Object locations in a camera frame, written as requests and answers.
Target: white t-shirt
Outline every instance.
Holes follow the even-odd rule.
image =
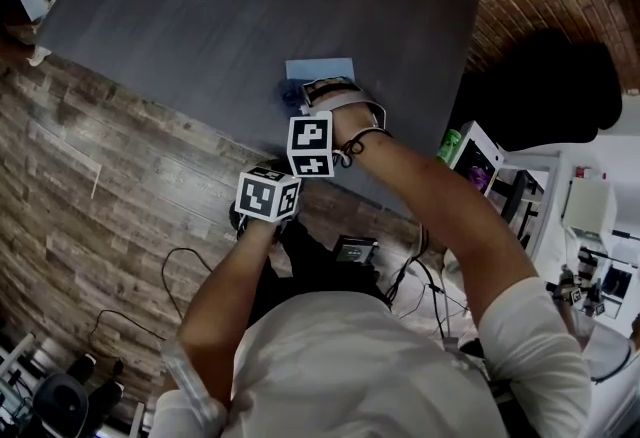
[[[478,333],[494,379],[512,380],[543,437],[576,437],[590,382],[540,279],[487,309]],[[377,299],[319,292],[281,304],[245,333],[225,438],[506,436],[482,374],[407,329]],[[150,438],[204,437],[182,391],[158,400]]]

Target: white cable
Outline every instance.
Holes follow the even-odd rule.
[[[447,296],[447,288],[444,286],[442,271],[438,271],[438,276],[440,277],[440,285],[442,286],[442,293],[444,294],[444,313],[447,319],[447,337],[451,338],[451,324],[449,323],[449,297]]]

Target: man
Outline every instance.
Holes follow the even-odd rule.
[[[336,145],[373,124],[361,104],[333,120]],[[590,400],[580,348],[509,228],[437,160],[379,131],[360,143],[360,165],[459,260],[492,378],[511,380],[540,436],[578,436]],[[245,332],[275,230],[250,222],[195,295],[165,349],[172,379],[151,438],[507,436],[482,374],[405,328],[375,295],[301,294]]]

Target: tabletop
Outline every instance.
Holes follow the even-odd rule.
[[[282,154],[285,61],[353,58],[392,134],[435,155],[455,100],[476,0],[58,0],[39,44],[142,97]],[[333,182],[407,214],[352,167]]]

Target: blue object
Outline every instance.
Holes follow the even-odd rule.
[[[286,63],[287,79],[315,81],[327,77],[347,77],[355,82],[351,58],[293,59]]]

